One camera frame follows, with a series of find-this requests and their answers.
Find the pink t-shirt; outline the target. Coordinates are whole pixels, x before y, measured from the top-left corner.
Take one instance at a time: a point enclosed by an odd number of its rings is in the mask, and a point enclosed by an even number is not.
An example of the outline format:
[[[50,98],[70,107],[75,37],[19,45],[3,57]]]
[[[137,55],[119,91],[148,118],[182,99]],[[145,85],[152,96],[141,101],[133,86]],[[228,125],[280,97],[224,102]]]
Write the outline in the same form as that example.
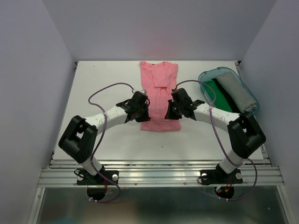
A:
[[[150,121],[142,122],[140,130],[152,132],[179,131],[178,120],[165,119],[172,88],[176,86],[178,65],[176,63],[140,62],[141,84],[149,98]]]

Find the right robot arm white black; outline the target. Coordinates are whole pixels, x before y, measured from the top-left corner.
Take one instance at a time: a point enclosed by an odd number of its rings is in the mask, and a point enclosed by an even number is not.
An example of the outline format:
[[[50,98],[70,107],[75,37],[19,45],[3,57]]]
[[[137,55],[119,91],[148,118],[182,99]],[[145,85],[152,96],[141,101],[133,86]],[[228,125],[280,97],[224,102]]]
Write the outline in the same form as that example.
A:
[[[224,154],[224,159],[215,169],[200,172],[203,185],[226,183],[234,179],[237,168],[266,142],[266,136],[250,112],[227,112],[201,100],[192,101],[184,88],[173,90],[171,96],[165,119],[179,120],[185,117],[211,124],[213,129],[220,128],[229,135],[231,150]]]

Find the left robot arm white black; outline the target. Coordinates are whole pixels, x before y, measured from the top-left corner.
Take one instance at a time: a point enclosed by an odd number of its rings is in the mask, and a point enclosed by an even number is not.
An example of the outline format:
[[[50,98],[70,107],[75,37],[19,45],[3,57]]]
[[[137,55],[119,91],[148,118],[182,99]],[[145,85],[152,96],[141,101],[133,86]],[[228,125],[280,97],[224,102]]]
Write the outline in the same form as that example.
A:
[[[103,166],[93,155],[97,136],[129,121],[150,121],[149,103],[145,93],[136,91],[132,98],[117,103],[104,113],[87,118],[76,115],[70,120],[58,146],[83,167],[92,183],[101,183],[104,178]]]

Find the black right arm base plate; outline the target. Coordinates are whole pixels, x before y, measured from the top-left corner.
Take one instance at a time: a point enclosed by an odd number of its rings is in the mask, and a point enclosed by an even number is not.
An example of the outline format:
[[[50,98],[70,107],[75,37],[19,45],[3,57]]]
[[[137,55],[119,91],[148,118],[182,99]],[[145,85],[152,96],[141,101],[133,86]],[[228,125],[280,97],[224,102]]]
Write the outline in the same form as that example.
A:
[[[242,184],[242,174],[239,169],[234,170],[232,173],[227,174],[222,170],[217,169],[205,169],[200,171],[200,175],[197,178],[197,182],[204,186],[208,185],[225,185]]]

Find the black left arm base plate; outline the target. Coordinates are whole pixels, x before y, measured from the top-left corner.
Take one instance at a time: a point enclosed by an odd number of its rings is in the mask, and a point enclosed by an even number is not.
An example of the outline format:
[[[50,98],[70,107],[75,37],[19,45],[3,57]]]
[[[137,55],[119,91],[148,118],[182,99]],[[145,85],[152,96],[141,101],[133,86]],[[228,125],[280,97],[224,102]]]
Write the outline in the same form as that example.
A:
[[[91,185],[112,185],[112,183],[108,182],[98,174],[91,175],[84,169],[76,169],[74,174],[77,176],[77,185],[78,186],[91,186]],[[102,174],[112,181],[115,184],[118,184],[119,180],[119,172],[118,170],[105,170]]]

